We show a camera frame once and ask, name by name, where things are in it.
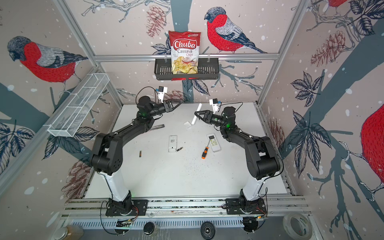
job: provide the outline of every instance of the white wire basket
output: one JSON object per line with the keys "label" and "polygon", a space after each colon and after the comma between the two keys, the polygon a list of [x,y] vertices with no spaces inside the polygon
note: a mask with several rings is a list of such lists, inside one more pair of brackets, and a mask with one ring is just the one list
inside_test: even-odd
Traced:
{"label": "white wire basket", "polygon": [[73,137],[108,83],[109,77],[105,73],[89,74],[84,86],[74,94],[48,132],[55,137]]}

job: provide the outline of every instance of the white remote control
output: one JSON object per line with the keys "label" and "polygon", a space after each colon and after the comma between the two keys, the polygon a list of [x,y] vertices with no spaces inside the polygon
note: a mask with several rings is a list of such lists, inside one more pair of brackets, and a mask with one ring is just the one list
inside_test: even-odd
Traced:
{"label": "white remote control", "polygon": [[217,139],[216,139],[216,136],[214,133],[210,133],[207,135],[208,139],[209,139],[209,146],[211,147],[212,151],[213,152],[218,152],[221,150],[218,142],[217,142]]}

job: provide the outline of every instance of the black wire basket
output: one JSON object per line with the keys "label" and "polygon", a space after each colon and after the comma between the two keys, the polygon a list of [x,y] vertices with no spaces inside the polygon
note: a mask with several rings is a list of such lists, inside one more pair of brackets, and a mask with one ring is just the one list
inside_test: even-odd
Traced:
{"label": "black wire basket", "polygon": [[155,61],[155,75],[157,80],[216,80],[218,79],[218,58],[199,58],[197,66],[198,73],[195,74],[173,74],[171,59],[159,58]]}

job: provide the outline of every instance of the chip bag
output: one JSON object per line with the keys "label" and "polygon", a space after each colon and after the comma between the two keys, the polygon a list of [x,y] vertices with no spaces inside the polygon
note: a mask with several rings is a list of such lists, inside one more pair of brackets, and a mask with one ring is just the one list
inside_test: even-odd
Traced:
{"label": "chip bag", "polygon": [[169,31],[173,74],[197,73],[200,33]]}

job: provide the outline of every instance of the screwdriver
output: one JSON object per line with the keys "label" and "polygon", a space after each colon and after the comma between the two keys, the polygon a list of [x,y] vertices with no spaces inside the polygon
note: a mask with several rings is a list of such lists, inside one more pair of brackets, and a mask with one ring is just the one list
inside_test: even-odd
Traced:
{"label": "screwdriver", "polygon": [[205,157],[207,156],[208,145],[205,147],[205,150],[204,150],[204,152],[203,152],[203,155],[201,156],[202,159],[205,159]]}

